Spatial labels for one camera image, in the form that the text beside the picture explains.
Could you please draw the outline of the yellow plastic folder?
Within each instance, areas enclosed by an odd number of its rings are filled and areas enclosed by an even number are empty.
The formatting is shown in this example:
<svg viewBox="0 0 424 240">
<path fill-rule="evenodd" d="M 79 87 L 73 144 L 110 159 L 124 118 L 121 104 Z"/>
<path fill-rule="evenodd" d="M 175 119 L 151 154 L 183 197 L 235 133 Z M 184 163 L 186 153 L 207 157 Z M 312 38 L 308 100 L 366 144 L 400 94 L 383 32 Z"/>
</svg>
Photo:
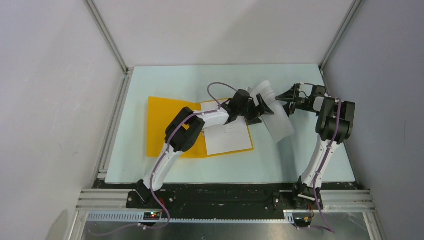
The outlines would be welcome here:
<svg viewBox="0 0 424 240">
<path fill-rule="evenodd" d="M 148 157 L 159 157 L 166 137 L 166 128 L 184 107 L 193 111 L 215 110 L 218 104 L 211 100 L 205 102 L 189 102 L 177 99 L 150 96 L 148 98 L 147 112 L 147 137 L 146 155 Z M 187 152 L 182 154 L 183 158 L 204 159 L 206 157 L 206 146 L 203 132 L 196 143 Z"/>
</svg>

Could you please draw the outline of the white printed paper sheets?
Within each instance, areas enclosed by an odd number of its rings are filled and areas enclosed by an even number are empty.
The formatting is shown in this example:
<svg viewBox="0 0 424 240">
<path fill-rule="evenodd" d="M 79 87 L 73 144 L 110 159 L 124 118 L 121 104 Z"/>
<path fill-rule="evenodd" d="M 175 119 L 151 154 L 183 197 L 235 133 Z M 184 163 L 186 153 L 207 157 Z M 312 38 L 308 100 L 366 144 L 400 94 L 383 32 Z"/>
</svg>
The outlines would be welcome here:
<svg viewBox="0 0 424 240">
<path fill-rule="evenodd" d="M 254 150 L 249 127 L 242 116 L 226 125 L 205 128 L 203 137 L 207 158 Z"/>
</svg>

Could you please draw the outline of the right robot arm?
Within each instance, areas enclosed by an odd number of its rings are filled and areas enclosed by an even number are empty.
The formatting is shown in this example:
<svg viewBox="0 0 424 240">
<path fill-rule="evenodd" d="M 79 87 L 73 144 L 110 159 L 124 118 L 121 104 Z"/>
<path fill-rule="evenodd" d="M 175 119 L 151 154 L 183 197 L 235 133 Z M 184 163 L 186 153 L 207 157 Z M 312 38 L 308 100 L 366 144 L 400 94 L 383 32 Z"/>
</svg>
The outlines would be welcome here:
<svg viewBox="0 0 424 240">
<path fill-rule="evenodd" d="M 288 91 L 274 99 L 285 102 L 288 116 L 296 110 L 315 113 L 317 142 L 309 164 L 290 195 L 291 204 L 303 209 L 319 197 L 324 172 L 336 149 L 349 139 L 354 128 L 356 104 L 332 97 L 325 86 L 310 84 L 309 95 L 301 96 L 303 83 L 294 84 Z"/>
</svg>

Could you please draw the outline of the white text paper sheet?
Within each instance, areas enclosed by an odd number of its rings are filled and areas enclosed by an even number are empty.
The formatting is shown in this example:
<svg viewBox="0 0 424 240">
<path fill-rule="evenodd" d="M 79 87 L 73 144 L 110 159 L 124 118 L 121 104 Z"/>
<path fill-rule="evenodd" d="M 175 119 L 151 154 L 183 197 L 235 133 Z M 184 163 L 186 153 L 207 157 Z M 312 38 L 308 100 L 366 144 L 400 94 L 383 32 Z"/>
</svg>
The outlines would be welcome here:
<svg viewBox="0 0 424 240">
<path fill-rule="evenodd" d="M 274 112 L 274 115 L 262 115 L 261 120 L 267 127 L 275 144 L 284 138 L 290 137 L 295 133 L 295 129 L 289 120 L 283 105 L 275 100 L 277 94 L 272 88 L 271 83 L 266 80 L 260 83 L 251 91 L 251 95 L 255 97 L 260 94 L 266 105 Z"/>
</svg>

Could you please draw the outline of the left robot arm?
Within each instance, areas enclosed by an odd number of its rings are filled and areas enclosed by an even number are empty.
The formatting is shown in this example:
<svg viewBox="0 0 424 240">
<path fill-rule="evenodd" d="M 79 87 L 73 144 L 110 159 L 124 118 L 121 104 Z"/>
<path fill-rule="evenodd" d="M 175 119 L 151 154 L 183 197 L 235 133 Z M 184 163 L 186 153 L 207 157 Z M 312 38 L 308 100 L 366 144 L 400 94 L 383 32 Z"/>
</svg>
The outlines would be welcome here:
<svg viewBox="0 0 424 240">
<path fill-rule="evenodd" d="M 258 93 L 238 89 L 233 97 L 202 103 L 149 97 L 147 114 L 148 157 L 152 169 L 138 181 L 138 201 L 145 208 L 157 204 L 165 178 L 180 157 L 204 159 L 254 149 L 250 125 L 275 112 Z"/>
</svg>

